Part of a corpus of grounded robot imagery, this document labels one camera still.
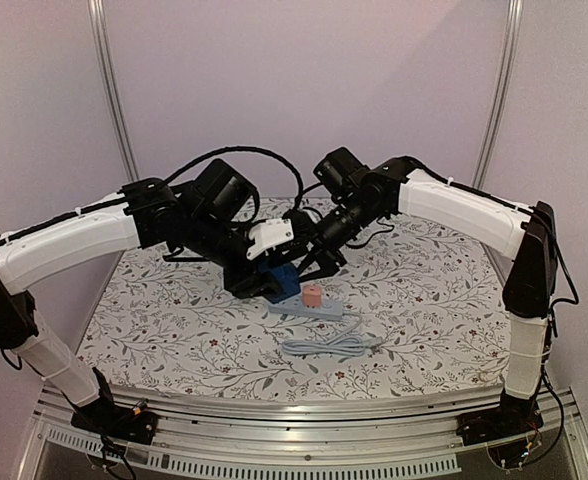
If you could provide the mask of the grey power strip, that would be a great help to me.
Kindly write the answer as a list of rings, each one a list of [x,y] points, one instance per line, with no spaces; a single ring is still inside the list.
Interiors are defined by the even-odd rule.
[[[309,307],[303,304],[301,296],[291,297],[278,303],[268,303],[268,311],[273,314],[299,316],[312,319],[339,321],[343,318],[344,305],[341,301],[323,298],[321,305]]]

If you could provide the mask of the left aluminium frame post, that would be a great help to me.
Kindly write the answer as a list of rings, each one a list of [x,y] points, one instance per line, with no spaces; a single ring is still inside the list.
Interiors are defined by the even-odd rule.
[[[135,160],[118,89],[104,2],[101,0],[89,0],[88,10],[99,74],[125,175],[129,182],[138,181],[140,179],[140,173]]]

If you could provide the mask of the pink charger plug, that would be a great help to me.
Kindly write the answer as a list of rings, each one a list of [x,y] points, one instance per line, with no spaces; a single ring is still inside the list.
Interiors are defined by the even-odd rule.
[[[305,285],[302,289],[302,303],[307,308],[320,308],[323,303],[322,289],[316,285]]]

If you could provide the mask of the aluminium frame post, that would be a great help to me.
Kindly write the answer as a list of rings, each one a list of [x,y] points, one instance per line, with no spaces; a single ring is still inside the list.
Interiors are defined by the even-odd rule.
[[[484,130],[480,153],[472,178],[472,186],[482,189],[490,167],[493,152],[499,135],[499,129],[509,93],[510,81],[514,69],[520,27],[523,16],[523,0],[510,0],[507,4],[505,31],[498,64],[497,78],[490,105],[490,111]]]
[[[101,0],[89,0],[88,10],[99,74],[125,175],[129,182],[138,181],[140,179],[140,173],[135,160],[118,89],[104,2]]]

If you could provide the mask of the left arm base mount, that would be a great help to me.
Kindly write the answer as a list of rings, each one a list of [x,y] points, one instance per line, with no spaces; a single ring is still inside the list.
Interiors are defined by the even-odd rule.
[[[105,376],[96,367],[92,371],[98,382],[98,398],[86,406],[74,406],[71,425],[110,438],[150,445],[159,415],[148,409],[148,400],[142,399],[132,407],[117,405]]]

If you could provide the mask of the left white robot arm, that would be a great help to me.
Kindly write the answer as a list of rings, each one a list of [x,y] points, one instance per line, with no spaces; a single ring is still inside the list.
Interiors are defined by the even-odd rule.
[[[52,383],[102,434],[122,426],[103,375],[81,362],[50,328],[29,289],[99,257],[166,244],[219,265],[239,298],[279,298],[286,288],[276,251],[294,238],[288,219],[238,221],[254,196],[235,174],[180,188],[151,178],[100,201],[15,232],[0,232],[0,350]]]

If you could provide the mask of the right aluminium frame post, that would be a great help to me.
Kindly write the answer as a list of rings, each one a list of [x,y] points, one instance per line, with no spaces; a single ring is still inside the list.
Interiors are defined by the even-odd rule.
[[[509,93],[510,81],[514,69],[520,27],[523,16],[523,0],[510,0],[507,4],[505,31],[498,64],[497,78],[490,105],[490,111],[484,130],[480,153],[472,178],[472,186],[482,189],[490,167],[493,152],[499,135],[499,129]]]

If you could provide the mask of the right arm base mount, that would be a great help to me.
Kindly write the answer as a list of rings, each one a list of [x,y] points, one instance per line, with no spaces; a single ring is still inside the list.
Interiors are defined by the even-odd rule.
[[[501,392],[496,407],[456,417],[456,435],[465,446],[492,442],[540,429],[543,418],[536,397],[523,400]]]

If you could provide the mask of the dark blue cube socket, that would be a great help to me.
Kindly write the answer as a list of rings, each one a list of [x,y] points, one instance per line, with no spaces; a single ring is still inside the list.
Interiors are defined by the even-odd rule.
[[[278,281],[282,287],[282,296],[278,300],[267,300],[270,303],[279,303],[298,295],[301,286],[298,279],[297,268],[292,263],[286,263],[276,267],[270,267],[273,280]]]

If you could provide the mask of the aluminium front rail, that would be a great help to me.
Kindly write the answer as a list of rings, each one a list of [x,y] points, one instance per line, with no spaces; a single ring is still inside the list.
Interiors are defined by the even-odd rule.
[[[499,389],[375,400],[271,403],[118,387],[159,416],[150,445],[106,469],[97,435],[72,427],[54,389],[40,394],[18,479],[588,479],[588,435],[570,390],[543,393],[543,427],[520,468],[496,466],[496,443],[465,445],[457,417],[493,407]]]

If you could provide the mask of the floral table mat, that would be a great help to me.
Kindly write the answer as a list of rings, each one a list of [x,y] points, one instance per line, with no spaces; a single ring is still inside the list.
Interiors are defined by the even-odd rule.
[[[163,248],[121,258],[78,348],[115,385],[165,393],[302,402],[426,395],[493,386],[510,321],[482,246],[395,216],[360,233],[320,281],[345,316],[273,314],[225,291],[221,269]]]

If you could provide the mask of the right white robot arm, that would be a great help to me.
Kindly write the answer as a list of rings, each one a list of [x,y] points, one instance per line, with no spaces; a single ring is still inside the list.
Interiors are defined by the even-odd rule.
[[[314,169],[335,208],[311,228],[311,251],[299,264],[302,281],[335,275],[342,248],[371,223],[406,214],[471,237],[513,263],[503,305],[512,322],[504,392],[512,397],[491,415],[491,427],[511,436],[526,424],[540,388],[557,257],[554,212],[510,202],[442,177],[419,160],[395,157],[376,168],[340,148]]]

